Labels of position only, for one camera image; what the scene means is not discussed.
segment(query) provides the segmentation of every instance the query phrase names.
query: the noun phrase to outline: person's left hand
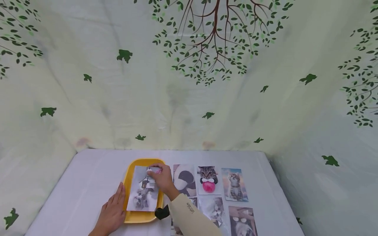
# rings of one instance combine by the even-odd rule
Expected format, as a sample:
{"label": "person's left hand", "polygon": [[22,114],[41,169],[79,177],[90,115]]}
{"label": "person's left hand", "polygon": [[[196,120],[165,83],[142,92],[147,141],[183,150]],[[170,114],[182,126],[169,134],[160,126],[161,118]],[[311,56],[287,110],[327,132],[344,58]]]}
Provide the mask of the person's left hand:
{"label": "person's left hand", "polygon": [[125,220],[124,202],[125,186],[121,182],[119,183],[117,192],[102,206],[96,226],[89,236],[108,236],[116,231]]}

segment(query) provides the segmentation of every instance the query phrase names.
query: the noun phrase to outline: panda photo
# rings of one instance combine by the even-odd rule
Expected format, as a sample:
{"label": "panda photo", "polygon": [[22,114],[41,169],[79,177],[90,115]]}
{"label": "panda photo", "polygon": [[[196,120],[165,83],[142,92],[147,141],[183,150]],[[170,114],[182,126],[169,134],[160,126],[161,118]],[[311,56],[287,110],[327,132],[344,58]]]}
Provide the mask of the panda photo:
{"label": "panda photo", "polygon": [[194,166],[191,164],[173,165],[173,184],[180,193],[195,196]]}

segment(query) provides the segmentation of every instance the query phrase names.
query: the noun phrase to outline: person's right hand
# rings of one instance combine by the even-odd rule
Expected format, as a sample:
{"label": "person's right hand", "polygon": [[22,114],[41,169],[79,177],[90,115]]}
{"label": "person's right hand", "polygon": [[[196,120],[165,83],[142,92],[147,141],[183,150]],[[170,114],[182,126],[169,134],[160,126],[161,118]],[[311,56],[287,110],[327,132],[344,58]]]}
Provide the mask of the person's right hand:
{"label": "person's right hand", "polygon": [[165,193],[171,201],[173,201],[180,192],[173,184],[169,166],[164,165],[163,163],[155,163],[150,167],[159,167],[161,169],[161,173],[159,174],[153,171],[148,171],[147,175],[151,176],[155,180],[159,189]]}

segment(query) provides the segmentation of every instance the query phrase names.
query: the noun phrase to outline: hand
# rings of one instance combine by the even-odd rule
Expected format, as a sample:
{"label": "hand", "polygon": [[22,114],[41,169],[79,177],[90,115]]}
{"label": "hand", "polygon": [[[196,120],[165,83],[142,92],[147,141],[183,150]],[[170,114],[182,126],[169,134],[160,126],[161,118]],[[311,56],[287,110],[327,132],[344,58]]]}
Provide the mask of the hand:
{"label": "hand", "polygon": [[117,192],[109,198],[100,212],[96,226],[89,236],[108,236],[116,231],[125,220],[126,213],[123,211],[125,202],[125,186],[119,183]]}
{"label": "hand", "polygon": [[167,195],[171,201],[173,201],[180,194],[180,192],[173,185],[169,166],[164,165],[163,163],[155,163],[150,167],[161,168],[161,173],[157,174],[153,171],[148,171],[147,175],[151,176],[155,180],[159,189],[165,193],[165,195]]}

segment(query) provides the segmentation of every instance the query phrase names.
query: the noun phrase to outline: yellow tray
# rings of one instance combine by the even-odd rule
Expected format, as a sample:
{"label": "yellow tray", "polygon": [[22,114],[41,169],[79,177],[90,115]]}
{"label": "yellow tray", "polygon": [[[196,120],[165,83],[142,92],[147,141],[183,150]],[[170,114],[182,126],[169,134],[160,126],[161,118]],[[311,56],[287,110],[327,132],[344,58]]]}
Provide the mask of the yellow tray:
{"label": "yellow tray", "polygon": [[[154,163],[163,163],[164,161],[156,158],[137,159],[133,161],[126,172],[123,184],[125,185],[126,197],[123,203],[123,210],[126,211],[127,203],[129,202],[131,181],[133,179],[134,169],[136,165],[150,166]],[[163,193],[159,190],[157,207],[163,208]],[[148,211],[126,211],[126,217],[124,223],[126,224],[140,224],[148,223],[156,219],[155,212]]]}

